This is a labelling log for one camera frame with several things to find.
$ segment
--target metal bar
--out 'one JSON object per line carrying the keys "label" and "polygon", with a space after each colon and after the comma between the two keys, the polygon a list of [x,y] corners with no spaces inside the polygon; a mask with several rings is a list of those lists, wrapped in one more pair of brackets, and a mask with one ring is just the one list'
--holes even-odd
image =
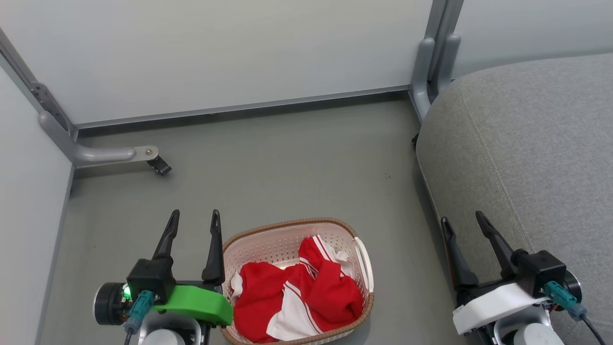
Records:
{"label": "metal bar", "polygon": [[375,88],[375,89],[362,90],[362,91],[334,93],[331,95],[285,99],[282,101],[252,103],[252,104],[245,104],[241,106],[228,106],[228,107],[208,108],[208,109],[199,109],[199,110],[188,110],[188,111],[183,111],[183,112],[170,112],[170,113],[165,113],[165,114],[118,118],[116,120],[103,120],[103,121],[96,121],[96,122],[77,123],[75,126],[80,130],[84,130],[87,128],[97,128],[97,127],[114,126],[114,125],[127,125],[129,123],[165,120],[168,118],[190,117],[190,116],[197,116],[197,115],[211,115],[211,114],[220,114],[220,113],[225,113],[225,112],[236,112],[236,111],[242,111],[242,110],[251,110],[251,109],[260,109],[260,108],[268,108],[268,107],[278,107],[278,106],[289,106],[292,104],[330,101],[333,99],[377,95],[380,93],[406,91],[406,90],[409,90],[409,85],[399,85],[396,87],[385,87],[385,88]]}
{"label": "metal bar", "polygon": [[425,28],[424,38],[436,39],[436,33],[441,25],[443,18],[443,12],[447,6],[448,0],[432,0],[432,7],[430,8],[430,16],[428,17],[428,24]]}
{"label": "metal bar", "polygon": [[42,106],[40,105],[36,97],[34,97],[32,92],[28,88],[28,86],[23,82],[23,79],[21,79],[19,74],[17,74],[17,71],[14,70],[13,66],[10,65],[9,61],[6,60],[6,57],[3,54],[0,54],[0,68],[2,68],[6,72],[6,74],[9,75],[11,80],[13,80],[13,83],[17,85],[17,88],[19,88],[21,93],[24,96],[26,96],[26,98],[28,99],[30,104],[32,104],[32,107],[36,109],[36,111],[38,112],[44,111],[44,109],[42,108]]}
{"label": "metal bar", "polygon": [[0,53],[9,62],[9,65],[15,70],[15,73],[17,73],[23,83],[31,89],[31,84],[37,80],[15,47],[10,43],[2,28],[0,28]]}
{"label": "metal bar", "polygon": [[432,80],[434,76],[434,71],[440,62],[441,51],[443,50],[447,37],[455,30],[460,11],[462,11],[462,5],[464,5],[464,0],[447,0],[441,23],[436,32],[436,37],[434,38],[436,45],[432,54],[430,70],[428,71],[428,80]]}
{"label": "metal bar", "polygon": [[51,114],[43,111],[39,115],[40,126],[53,142],[77,168],[125,163],[130,161],[153,161],[159,155],[155,146],[118,147],[98,149],[77,144]]}
{"label": "metal bar", "polygon": [[25,61],[23,61],[21,55],[19,55],[17,49],[15,49],[2,29],[0,29],[0,53],[6,59],[9,66],[15,71],[17,76],[19,76],[23,84],[26,85],[29,92],[34,95],[34,98],[40,106],[53,114],[55,120],[59,122],[62,128],[64,128],[71,137],[74,137],[75,127],[66,116],[66,113],[64,113],[58,102],[51,95],[48,88],[43,83],[36,80],[34,74],[30,68],[28,68]]}
{"label": "metal bar", "polygon": [[419,121],[423,122],[428,109],[430,108],[430,98],[428,97],[428,66],[432,60],[434,51],[434,40],[426,38],[419,43],[417,58],[413,67],[411,77],[411,89],[409,96],[415,107]]}
{"label": "metal bar", "polygon": [[449,86],[451,83],[451,74],[454,71],[455,57],[458,54],[460,48],[460,41],[462,38],[458,34],[451,34],[445,40],[443,51],[441,52],[441,59],[434,71],[432,77],[432,89],[434,94],[438,95]]}

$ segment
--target laundry basket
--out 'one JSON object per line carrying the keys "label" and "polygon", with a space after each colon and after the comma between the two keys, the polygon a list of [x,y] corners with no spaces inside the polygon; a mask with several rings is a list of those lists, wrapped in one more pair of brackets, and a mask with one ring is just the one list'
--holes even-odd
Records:
{"label": "laundry basket", "polygon": [[[352,278],[362,292],[362,315],[352,324],[337,330],[274,344],[325,344],[348,335],[366,321],[375,299],[373,272],[366,248],[349,225],[332,218],[301,219],[267,225],[240,233],[224,244],[226,282],[222,288],[224,296],[232,301],[230,278],[240,271],[245,263],[269,262],[280,268],[295,265],[299,262],[300,244],[305,238],[315,235],[320,235],[335,251],[342,250],[349,254],[349,261],[355,272]],[[252,344],[238,333],[234,324],[221,331],[233,345]]]}

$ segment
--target connector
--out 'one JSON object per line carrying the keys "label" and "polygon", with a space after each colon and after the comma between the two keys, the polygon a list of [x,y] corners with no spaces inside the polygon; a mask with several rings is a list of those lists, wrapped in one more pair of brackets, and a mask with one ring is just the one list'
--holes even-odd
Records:
{"label": "connector", "polygon": [[577,304],[577,298],[566,291],[562,285],[550,281],[545,284],[545,296],[549,297],[555,304],[559,304],[564,309],[571,309]]}
{"label": "connector", "polygon": [[549,297],[555,304],[566,309],[575,321],[580,321],[581,316],[587,315],[587,309],[580,303],[577,303],[577,298],[554,281],[545,284],[545,296]]}
{"label": "connector", "polygon": [[581,303],[575,304],[566,311],[568,311],[568,315],[570,315],[573,320],[577,322],[581,321],[582,316],[587,316],[587,309],[581,305]]}
{"label": "connector", "polygon": [[132,309],[130,309],[130,318],[123,324],[126,333],[136,334],[136,332],[140,330],[140,326],[142,326],[143,320],[151,310],[154,302],[155,295],[153,292],[144,290],[139,294],[138,299],[136,299],[136,302],[132,305]]}

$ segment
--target red and white shirt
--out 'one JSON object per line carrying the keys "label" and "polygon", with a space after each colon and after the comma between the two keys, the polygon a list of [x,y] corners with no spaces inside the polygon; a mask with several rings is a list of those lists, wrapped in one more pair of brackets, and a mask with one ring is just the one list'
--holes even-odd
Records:
{"label": "red and white shirt", "polygon": [[230,286],[237,331],[254,343],[289,341],[335,330],[362,315],[351,263],[319,235],[305,239],[299,264],[247,263]]}

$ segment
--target sofa cushion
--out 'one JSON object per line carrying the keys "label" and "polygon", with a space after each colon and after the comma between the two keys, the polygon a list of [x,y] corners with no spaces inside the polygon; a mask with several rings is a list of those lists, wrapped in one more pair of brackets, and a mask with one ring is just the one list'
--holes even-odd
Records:
{"label": "sofa cushion", "polygon": [[[531,61],[454,81],[432,104],[417,156],[436,213],[481,282],[500,267],[474,212],[507,242],[548,250],[580,280],[613,342],[613,54]],[[596,344],[555,313],[567,344]]]}

